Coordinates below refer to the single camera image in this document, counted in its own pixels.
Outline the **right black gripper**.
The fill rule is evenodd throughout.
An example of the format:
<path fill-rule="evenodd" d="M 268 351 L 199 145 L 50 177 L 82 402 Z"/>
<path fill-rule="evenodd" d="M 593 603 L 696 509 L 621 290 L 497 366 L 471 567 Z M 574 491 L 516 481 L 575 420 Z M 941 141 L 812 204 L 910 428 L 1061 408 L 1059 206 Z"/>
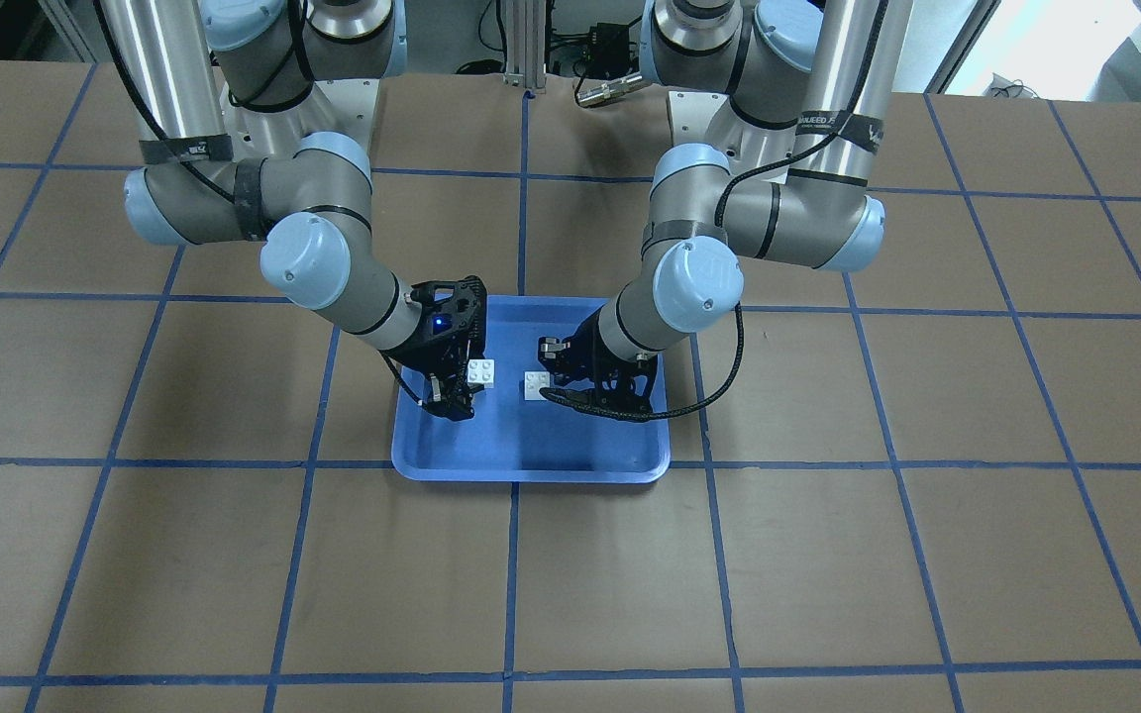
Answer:
<path fill-rule="evenodd" d="M 429 382 L 422 410 L 453 423 L 472 419 L 472 398 L 480 384 L 467 383 L 467 365 L 483 359 L 487 345 L 487 287 L 479 276 L 458 281 L 422 281 L 408 299 L 422 307 L 416 329 L 387 357 L 435 376 Z"/>

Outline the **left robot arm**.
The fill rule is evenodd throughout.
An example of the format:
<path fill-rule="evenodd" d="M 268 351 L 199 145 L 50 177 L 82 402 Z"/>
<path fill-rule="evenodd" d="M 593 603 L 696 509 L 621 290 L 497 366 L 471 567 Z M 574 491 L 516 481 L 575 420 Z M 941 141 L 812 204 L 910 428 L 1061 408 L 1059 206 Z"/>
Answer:
<path fill-rule="evenodd" d="M 879 256 L 868 191 L 909 1 L 649 1 L 639 66 L 657 86 L 720 94 L 705 141 L 654 168 L 640 272 L 574 334 L 539 343 L 544 400 L 598 418 L 652 406 L 661 353 L 741 317 L 743 258 L 857 272 Z"/>

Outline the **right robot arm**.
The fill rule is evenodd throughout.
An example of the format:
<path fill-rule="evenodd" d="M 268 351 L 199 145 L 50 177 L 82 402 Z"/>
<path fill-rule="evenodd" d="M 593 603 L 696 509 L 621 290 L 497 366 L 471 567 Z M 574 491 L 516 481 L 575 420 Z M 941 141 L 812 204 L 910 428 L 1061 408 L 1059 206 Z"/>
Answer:
<path fill-rule="evenodd" d="M 251 241 L 273 289 L 424 375 L 413 402 L 474 415 L 485 348 L 478 276 L 408 284 L 374 256 L 374 179 L 323 86 L 406 67 L 400 1 L 96 1 L 141 121 L 124 211 L 164 248 Z"/>

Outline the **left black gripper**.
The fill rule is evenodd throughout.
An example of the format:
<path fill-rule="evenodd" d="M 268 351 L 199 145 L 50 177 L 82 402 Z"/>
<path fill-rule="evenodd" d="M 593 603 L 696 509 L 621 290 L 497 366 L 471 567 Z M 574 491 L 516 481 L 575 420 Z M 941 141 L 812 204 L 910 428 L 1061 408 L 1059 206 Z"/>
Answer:
<path fill-rule="evenodd" d="M 602 418 L 649 418 L 657 362 L 620 359 L 602 343 L 594 311 L 565 339 L 543 337 L 536 357 L 552 384 L 540 388 L 548 402 Z"/>

